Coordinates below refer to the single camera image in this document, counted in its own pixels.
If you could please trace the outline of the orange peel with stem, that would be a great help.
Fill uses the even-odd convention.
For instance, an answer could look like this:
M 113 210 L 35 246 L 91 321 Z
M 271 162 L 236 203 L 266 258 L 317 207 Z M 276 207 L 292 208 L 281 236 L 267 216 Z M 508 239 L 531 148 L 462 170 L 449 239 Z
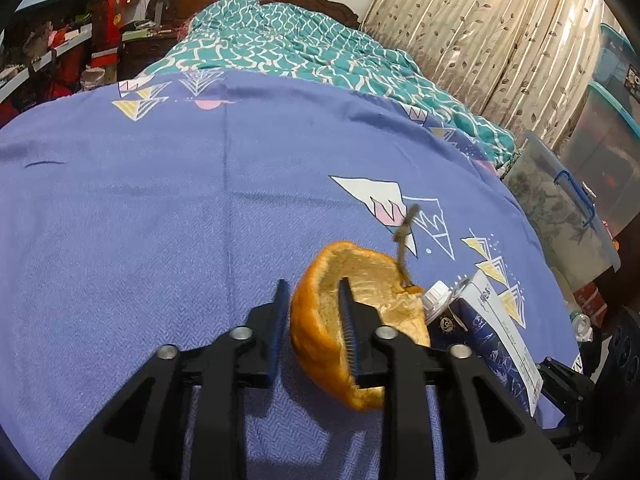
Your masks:
M 338 285 L 349 280 L 352 296 L 374 307 L 382 322 L 428 347 L 422 296 L 407 265 L 410 223 L 419 208 L 409 209 L 394 232 L 397 256 L 391 257 L 348 240 L 326 245 L 298 282 L 291 302 L 290 337 L 298 364 L 325 393 L 352 410 L 383 407 L 382 387 L 361 388 L 350 370 L 347 339 L 338 305 Z

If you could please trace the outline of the dark blue milk carton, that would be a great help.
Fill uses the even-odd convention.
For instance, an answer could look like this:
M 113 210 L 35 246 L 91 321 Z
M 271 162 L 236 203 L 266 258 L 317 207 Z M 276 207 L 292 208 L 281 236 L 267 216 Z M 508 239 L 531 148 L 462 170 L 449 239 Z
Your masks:
M 422 296 L 431 346 L 465 344 L 533 415 L 542 378 L 521 334 L 483 271 L 456 287 L 438 281 Z

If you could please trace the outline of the purple patterned bedsheet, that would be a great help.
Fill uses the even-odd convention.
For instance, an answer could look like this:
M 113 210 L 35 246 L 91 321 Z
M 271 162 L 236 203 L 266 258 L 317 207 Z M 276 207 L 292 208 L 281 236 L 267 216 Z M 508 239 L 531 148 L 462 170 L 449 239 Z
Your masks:
M 239 70 L 142 76 L 1 130 L 1 426 L 38 478 L 162 344 L 208 344 L 337 240 L 416 284 L 483 271 L 535 361 L 578 364 L 538 238 L 480 144 L 420 108 Z

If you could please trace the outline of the clear bin blue lid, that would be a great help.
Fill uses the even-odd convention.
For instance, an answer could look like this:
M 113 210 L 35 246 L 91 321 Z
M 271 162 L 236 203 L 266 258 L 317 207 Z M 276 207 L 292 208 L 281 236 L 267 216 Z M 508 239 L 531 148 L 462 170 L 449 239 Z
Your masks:
M 620 268 L 593 200 L 533 133 L 526 133 L 524 148 L 502 180 L 534 228 L 548 266 L 560 272 L 572 292 Z

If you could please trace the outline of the clear bin teal lid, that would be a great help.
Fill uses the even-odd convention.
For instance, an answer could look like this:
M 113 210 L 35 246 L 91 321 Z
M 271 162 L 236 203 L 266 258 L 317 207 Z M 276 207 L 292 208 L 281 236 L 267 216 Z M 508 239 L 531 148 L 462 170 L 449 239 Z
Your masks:
M 616 236 L 639 213 L 639 125 L 602 84 L 588 84 L 585 96 L 561 162 Z

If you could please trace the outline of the beige leaf pattern curtain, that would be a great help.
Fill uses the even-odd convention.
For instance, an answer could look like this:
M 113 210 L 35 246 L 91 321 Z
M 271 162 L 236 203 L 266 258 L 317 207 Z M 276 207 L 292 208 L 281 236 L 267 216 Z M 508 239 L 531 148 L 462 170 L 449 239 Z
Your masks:
M 599 58 L 604 0 L 373 0 L 362 26 L 407 51 L 474 114 L 557 148 L 574 127 Z

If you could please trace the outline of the upper teal lid bin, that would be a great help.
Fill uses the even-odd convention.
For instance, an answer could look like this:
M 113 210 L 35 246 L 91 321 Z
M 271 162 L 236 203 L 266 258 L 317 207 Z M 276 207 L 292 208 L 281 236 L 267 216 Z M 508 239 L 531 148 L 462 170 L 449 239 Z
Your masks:
M 592 79 L 639 122 L 639 55 L 625 37 L 605 23 L 600 24 L 600 50 Z

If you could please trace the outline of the teal patterned blanket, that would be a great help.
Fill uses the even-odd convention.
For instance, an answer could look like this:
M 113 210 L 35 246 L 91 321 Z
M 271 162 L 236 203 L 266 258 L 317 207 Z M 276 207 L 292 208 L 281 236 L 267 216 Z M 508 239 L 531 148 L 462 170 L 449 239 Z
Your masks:
M 420 117 L 464 132 L 496 166 L 515 153 L 514 135 L 474 114 L 428 80 L 403 50 L 291 3 L 219 0 L 186 22 L 186 36 L 142 75 L 231 68 L 303 79 L 391 99 Z

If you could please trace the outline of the cluttered wall shelf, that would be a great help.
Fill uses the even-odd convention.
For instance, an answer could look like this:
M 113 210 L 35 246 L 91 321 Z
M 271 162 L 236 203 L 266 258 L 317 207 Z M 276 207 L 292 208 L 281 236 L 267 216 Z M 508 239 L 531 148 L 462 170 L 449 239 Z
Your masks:
M 1 123 L 85 87 L 134 0 L 1 0 Z

